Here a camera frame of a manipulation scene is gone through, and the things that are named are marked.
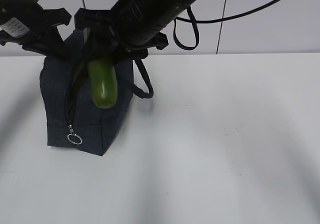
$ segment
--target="zipper pull ring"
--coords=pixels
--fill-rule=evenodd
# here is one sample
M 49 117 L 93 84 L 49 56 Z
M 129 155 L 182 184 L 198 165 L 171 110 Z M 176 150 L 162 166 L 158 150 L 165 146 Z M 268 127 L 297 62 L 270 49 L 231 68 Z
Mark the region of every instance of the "zipper pull ring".
M 72 125 L 69 125 L 68 128 L 70 130 L 70 134 L 67 136 L 69 142 L 75 145 L 81 145 L 83 143 L 81 136 L 79 136 L 78 134 L 75 134 L 75 131 Z

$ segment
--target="white wall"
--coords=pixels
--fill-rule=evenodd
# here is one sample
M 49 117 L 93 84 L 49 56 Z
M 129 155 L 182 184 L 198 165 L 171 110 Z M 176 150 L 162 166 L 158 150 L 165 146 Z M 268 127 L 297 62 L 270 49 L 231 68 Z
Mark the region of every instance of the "white wall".
M 110 9 L 117 0 L 85 0 L 89 9 Z M 226 16 L 239 14 L 271 0 L 227 0 Z M 81 0 L 40 0 L 46 9 L 65 7 L 72 15 L 82 7 Z M 209 20 L 222 17 L 224 0 L 198 0 L 192 9 L 197 19 Z M 320 21 L 317 8 L 320 0 L 283 0 L 259 13 L 223 24 L 219 53 L 308 53 L 320 52 Z M 74 21 L 61 27 L 64 38 L 72 33 Z M 170 46 L 163 51 L 155 48 L 151 54 L 215 54 L 220 23 L 201 24 L 200 45 L 193 52 L 178 48 L 173 42 L 173 24 L 164 32 Z M 181 42 L 193 46 L 195 38 L 190 24 L 180 22 L 177 35 Z M 35 55 L 24 52 L 15 44 L 0 46 L 0 56 Z

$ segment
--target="bag handle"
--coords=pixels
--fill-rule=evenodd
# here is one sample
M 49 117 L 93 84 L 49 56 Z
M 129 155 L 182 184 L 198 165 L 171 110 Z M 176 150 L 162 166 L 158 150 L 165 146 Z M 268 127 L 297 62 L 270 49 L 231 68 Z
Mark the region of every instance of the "bag handle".
M 146 84 L 146 86 L 148 87 L 149 93 L 148 92 L 144 92 L 141 88 L 137 87 L 134 83 L 132 83 L 131 81 L 120 77 L 121 80 L 126 84 L 127 88 L 133 93 L 135 94 L 137 97 L 141 98 L 141 99 L 151 99 L 154 97 L 154 88 L 152 87 L 148 72 L 146 70 L 146 67 L 143 63 L 143 61 L 141 59 L 135 59 L 134 60 L 136 66 L 138 67 L 138 70 Z

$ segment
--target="metal ring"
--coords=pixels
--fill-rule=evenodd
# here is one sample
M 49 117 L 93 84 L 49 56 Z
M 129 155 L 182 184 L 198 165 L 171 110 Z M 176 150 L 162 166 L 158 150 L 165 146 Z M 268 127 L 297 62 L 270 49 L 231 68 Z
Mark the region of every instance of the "metal ring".
M 78 138 L 79 142 L 75 142 L 75 141 L 71 140 L 71 137 Z M 69 134 L 68 135 L 68 140 L 69 140 L 69 142 L 71 142 L 72 144 L 75 144 L 75 145 L 81 145 L 83 143 L 83 140 L 82 140 L 81 136 L 79 136 L 79 135 L 77 135 L 75 133 Z

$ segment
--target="zipper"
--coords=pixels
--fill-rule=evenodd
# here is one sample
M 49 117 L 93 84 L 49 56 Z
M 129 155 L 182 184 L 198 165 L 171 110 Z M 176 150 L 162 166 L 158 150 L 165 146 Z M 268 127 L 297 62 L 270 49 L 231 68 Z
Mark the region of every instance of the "zipper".
M 86 78 L 86 71 L 81 71 L 78 78 L 74 79 L 77 68 L 74 68 L 71 74 L 71 80 L 69 82 L 67 91 L 66 91 L 66 101 L 64 104 L 64 116 L 65 124 L 70 132 L 67 135 L 67 139 L 74 145 L 81 145 L 83 139 L 80 135 L 76 134 L 74 131 L 74 121 L 77 110 L 78 95 L 88 78 Z

